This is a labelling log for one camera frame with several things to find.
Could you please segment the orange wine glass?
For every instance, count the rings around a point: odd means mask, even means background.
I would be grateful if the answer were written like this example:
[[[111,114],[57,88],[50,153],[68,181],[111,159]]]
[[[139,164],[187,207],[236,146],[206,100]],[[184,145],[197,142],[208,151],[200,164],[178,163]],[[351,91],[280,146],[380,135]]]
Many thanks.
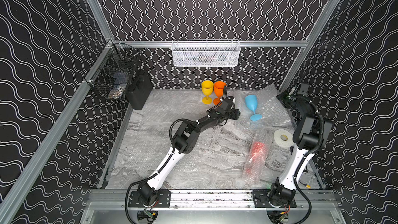
[[[213,100],[213,103],[215,105],[217,105],[221,102],[221,98],[223,96],[223,90],[226,85],[227,84],[222,81],[218,81],[218,82],[214,83],[214,93],[216,95],[216,98]]]

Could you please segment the blue wine glass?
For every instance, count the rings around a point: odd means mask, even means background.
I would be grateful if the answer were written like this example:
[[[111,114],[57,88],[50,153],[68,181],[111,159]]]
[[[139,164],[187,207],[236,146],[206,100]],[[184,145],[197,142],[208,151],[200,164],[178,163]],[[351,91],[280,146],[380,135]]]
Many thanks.
[[[245,104],[249,110],[253,112],[253,115],[250,117],[251,121],[258,121],[262,118],[261,114],[257,114],[256,110],[258,107],[257,97],[253,94],[245,97]]]

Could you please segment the yellow wine glass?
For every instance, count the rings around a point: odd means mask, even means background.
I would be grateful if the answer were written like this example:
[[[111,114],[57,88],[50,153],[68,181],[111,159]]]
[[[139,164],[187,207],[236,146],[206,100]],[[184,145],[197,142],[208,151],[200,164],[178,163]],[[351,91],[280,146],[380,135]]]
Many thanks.
[[[214,83],[211,80],[205,80],[201,84],[201,89],[202,89],[202,93],[204,94],[204,97],[202,98],[202,102],[207,105],[211,104],[212,99],[209,96],[213,92]]]

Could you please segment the red wine glass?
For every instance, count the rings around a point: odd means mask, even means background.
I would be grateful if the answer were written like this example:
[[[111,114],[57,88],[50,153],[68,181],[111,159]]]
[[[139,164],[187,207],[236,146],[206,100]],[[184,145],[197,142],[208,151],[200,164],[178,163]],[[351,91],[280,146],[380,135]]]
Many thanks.
[[[256,131],[244,166],[243,181],[245,185],[253,186],[260,182],[273,140],[273,133],[270,129]]]

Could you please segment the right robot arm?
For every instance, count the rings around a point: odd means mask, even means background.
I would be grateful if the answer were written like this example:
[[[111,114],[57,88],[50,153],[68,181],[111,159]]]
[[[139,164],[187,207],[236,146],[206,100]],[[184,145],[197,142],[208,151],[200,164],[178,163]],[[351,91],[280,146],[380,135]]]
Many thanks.
[[[269,203],[274,207],[292,206],[295,194],[300,190],[298,182],[314,154],[325,147],[333,126],[324,118],[314,101],[308,96],[309,85],[297,83],[291,90],[285,90],[277,98],[282,105],[296,109],[301,119],[293,134],[293,152],[287,168],[272,184],[268,194]]]

